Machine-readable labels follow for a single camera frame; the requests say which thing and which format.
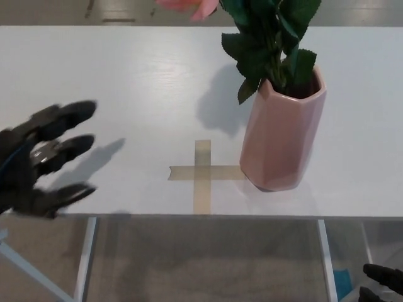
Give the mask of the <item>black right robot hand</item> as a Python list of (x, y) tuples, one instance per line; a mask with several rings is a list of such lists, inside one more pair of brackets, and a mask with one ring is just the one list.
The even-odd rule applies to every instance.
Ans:
[[(386, 286), (393, 292), (402, 296), (402, 271), (399, 269), (391, 269), (389, 267), (376, 264), (365, 264), (363, 272), (370, 279), (378, 282), (382, 286)], [(377, 296), (372, 290), (361, 287), (359, 290), (358, 302), (385, 302)]]

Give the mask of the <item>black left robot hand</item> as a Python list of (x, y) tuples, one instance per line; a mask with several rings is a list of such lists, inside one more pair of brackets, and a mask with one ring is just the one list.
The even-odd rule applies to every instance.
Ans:
[(32, 114), (26, 122), (1, 131), (2, 213), (11, 210), (19, 215), (54, 219), (60, 209), (95, 192), (96, 187), (86, 182), (54, 190), (41, 189), (36, 183), (93, 146), (92, 134), (66, 141), (59, 137), (90, 119), (96, 108), (93, 100), (54, 104)]

